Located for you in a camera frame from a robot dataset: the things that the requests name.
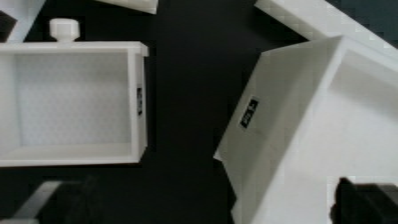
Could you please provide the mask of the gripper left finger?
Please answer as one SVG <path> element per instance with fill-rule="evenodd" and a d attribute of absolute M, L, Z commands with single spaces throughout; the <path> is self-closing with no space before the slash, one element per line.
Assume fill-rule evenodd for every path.
<path fill-rule="evenodd" d="M 0 224 L 103 224 L 98 179 L 45 181 Z"/>

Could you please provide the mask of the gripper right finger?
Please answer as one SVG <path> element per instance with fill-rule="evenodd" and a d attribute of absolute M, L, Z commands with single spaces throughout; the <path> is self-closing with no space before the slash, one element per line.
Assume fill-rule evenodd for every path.
<path fill-rule="evenodd" d="M 329 217 L 332 224 L 398 224 L 398 186 L 341 178 Z"/>

